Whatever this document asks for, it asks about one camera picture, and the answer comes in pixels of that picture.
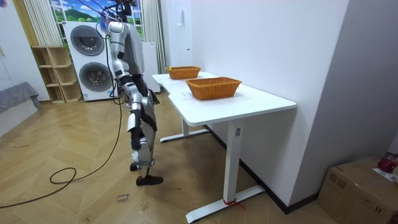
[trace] wooden cubby shelf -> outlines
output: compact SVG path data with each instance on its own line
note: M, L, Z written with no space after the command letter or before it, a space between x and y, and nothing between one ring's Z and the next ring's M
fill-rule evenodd
M76 102L81 98L75 70L65 46L32 46L37 66L52 103Z

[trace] cardboard box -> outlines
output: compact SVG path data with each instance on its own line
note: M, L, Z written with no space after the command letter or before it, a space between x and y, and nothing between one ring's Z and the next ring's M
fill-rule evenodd
M339 224L398 223L398 185L367 158L329 169L318 204Z

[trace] white table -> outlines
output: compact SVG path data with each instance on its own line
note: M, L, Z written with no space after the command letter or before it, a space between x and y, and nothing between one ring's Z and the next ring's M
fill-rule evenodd
M188 125L201 126L228 121L223 200L189 212L186 216L188 223L228 207L229 205L225 204L224 201L227 203L239 202L263 192L264 189L257 185L236 193L243 119L249 116L295 108L296 103L243 84L240 84L233 97L202 101L192 96L185 80L172 80L168 74L153 75L153 77L169 93L170 102L182 117L182 134L162 138L160 139L161 142L207 132L205 129L188 132ZM217 76L207 72L200 72L198 75L198 78L215 77Z

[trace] table top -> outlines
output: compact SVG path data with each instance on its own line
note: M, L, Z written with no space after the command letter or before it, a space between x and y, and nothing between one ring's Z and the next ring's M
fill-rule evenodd
M216 100L198 100L193 97L185 80L173 80L169 74L153 75L156 82L169 93L169 100L189 126L230 121L264 113L287 110L296 103L243 84L235 95ZM198 78L216 78L200 72Z

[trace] woven basket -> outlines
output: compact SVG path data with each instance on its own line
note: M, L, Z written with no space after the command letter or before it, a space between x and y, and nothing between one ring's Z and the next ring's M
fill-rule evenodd
M189 66L189 67L172 67L171 69L166 68L167 73L171 79L188 79L197 78L201 68Z
M199 100L210 100L234 96L241 81L232 78L199 78L187 80L192 95Z

